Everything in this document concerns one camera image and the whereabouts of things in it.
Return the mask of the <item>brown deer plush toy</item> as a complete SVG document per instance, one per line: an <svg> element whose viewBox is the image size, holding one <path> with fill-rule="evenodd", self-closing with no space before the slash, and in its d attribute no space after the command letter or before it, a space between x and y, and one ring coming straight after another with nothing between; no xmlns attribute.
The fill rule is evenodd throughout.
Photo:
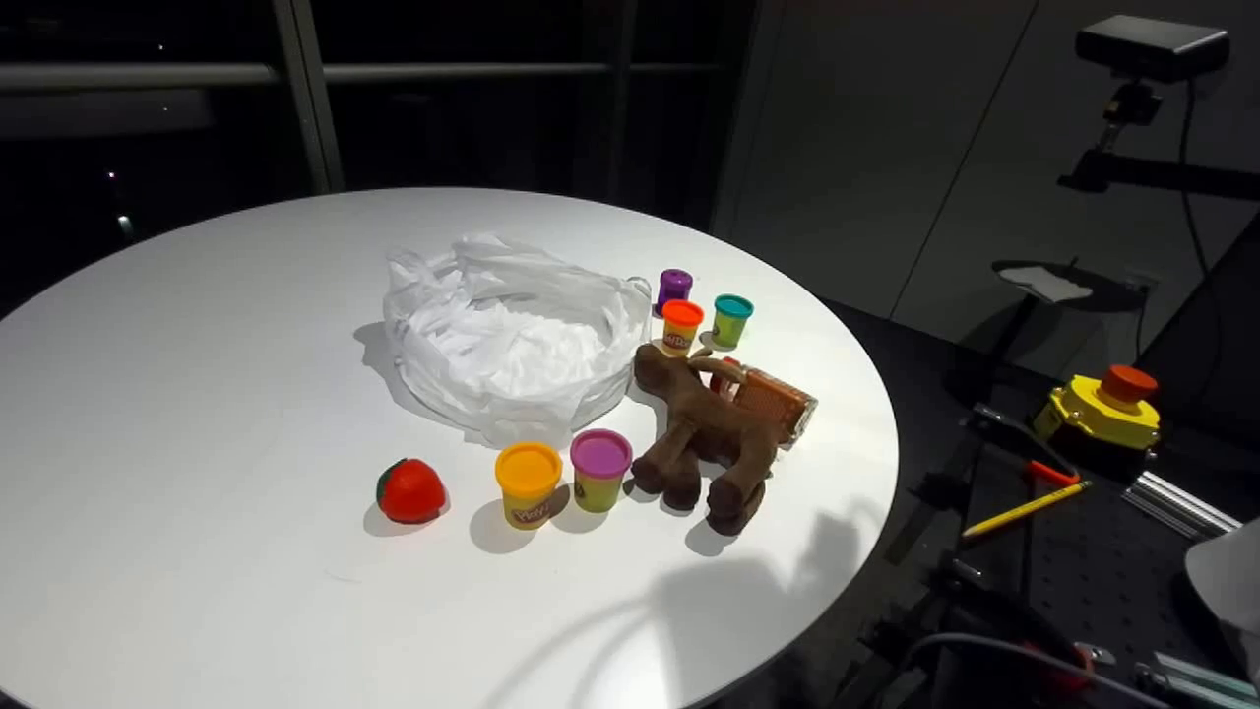
<svg viewBox="0 0 1260 709"><path fill-rule="evenodd" d="M667 427L630 478L675 514L705 499L705 523L722 536L739 536L759 514L778 453L771 420L738 406L747 369L757 367L738 357L669 356L660 343L635 356L635 382L667 406Z"/></svg>

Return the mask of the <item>yellow emergency stop button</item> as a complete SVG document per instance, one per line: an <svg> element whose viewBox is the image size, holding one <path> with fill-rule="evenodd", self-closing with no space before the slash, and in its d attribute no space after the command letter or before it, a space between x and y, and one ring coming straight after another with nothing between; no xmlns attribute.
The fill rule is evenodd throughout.
<svg viewBox="0 0 1260 709"><path fill-rule="evenodd" d="M1034 415L1034 435L1057 437L1059 430L1080 430L1092 443L1147 453L1163 435L1152 393L1159 377L1130 364L1110 364L1101 376L1072 376L1046 393L1046 406Z"/></svg>

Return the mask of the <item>yellow pencil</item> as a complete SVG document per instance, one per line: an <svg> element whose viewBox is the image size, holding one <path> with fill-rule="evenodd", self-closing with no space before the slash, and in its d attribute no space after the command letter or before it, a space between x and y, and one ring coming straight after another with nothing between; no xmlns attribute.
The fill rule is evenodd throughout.
<svg viewBox="0 0 1260 709"><path fill-rule="evenodd" d="M1004 514L998 514L998 517L984 517L984 521L970 523L970 527L962 532L962 540L982 540L982 536L992 536L992 532L999 532L999 527L1013 527L1013 523L1019 523L1019 521L1029 521L1029 517L1034 517L1034 514L1046 514L1046 510L1062 504L1062 499L1075 499L1075 498L1087 494L1087 487L1092 487L1092 479L1075 479L1075 486L1062 486L1062 487L1045 494L1045 498L1034 498L1034 499L1025 499L1025 504L1015 504L1015 510L1004 510Z"/></svg>

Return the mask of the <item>purple lid small container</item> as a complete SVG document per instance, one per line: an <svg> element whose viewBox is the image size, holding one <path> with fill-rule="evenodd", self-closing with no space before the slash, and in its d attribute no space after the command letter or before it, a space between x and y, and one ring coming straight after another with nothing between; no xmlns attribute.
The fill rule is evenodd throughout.
<svg viewBox="0 0 1260 709"><path fill-rule="evenodd" d="M660 314L660 307L667 307L669 301L690 301L690 289L692 289L692 277L690 277L687 269L667 269L667 273L658 277L652 314Z"/></svg>

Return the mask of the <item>teal lid small container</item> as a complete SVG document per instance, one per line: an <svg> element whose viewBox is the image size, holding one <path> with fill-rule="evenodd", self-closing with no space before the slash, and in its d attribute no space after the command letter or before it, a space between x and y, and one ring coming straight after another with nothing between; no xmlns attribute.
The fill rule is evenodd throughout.
<svg viewBox="0 0 1260 709"><path fill-rule="evenodd" d="M743 297L717 297L711 301L711 343L722 349L731 349L739 343L747 319L753 319L753 302Z"/></svg>

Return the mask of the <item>orange lid small container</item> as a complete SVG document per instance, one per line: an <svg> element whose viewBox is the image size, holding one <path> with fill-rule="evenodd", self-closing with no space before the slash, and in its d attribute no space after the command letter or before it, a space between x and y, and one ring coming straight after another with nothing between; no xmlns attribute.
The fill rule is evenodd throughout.
<svg viewBox="0 0 1260 709"><path fill-rule="evenodd" d="M690 301L660 302L660 346L687 356L705 322L705 313Z"/></svg>

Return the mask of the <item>metal window railing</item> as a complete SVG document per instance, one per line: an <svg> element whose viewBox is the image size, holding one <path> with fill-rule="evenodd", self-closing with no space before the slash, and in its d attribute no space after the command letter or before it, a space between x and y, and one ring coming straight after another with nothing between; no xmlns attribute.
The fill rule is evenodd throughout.
<svg viewBox="0 0 1260 709"><path fill-rule="evenodd" d="M637 65L637 0L617 0L614 49L596 65L328 65L310 0L267 0L280 38L276 65L5 65L5 93L87 93L87 92L213 92L284 86L294 108L303 166L315 193L347 184L332 116L335 86L364 84L526 84L597 80L608 86L609 145L608 179L622 171L630 86L660 76L722 76L722 65Z"/></svg>

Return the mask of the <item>white plastic bag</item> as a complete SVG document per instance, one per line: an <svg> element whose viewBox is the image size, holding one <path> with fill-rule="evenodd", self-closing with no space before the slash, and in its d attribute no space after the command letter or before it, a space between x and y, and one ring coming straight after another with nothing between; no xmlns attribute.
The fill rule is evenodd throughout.
<svg viewBox="0 0 1260 709"><path fill-rule="evenodd" d="M389 256L382 328L400 388L474 443L563 443L626 397L651 292L553 251L461 237Z"/></svg>

